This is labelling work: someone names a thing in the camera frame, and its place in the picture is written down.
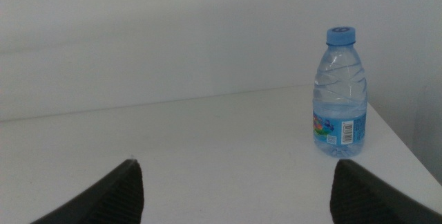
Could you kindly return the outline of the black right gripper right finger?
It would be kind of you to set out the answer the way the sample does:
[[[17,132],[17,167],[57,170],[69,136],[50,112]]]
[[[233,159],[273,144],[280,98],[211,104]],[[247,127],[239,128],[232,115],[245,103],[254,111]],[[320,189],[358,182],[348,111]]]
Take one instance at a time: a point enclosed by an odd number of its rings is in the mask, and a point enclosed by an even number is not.
[[[337,224],[441,224],[441,214],[350,159],[334,170],[329,208]]]

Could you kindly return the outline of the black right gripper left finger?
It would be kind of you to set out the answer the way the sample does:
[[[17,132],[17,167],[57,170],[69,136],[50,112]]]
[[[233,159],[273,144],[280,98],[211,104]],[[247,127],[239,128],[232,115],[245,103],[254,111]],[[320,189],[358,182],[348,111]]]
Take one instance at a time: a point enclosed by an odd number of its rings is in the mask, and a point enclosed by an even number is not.
[[[94,185],[33,223],[140,224],[143,209],[142,170],[136,159],[128,159]]]

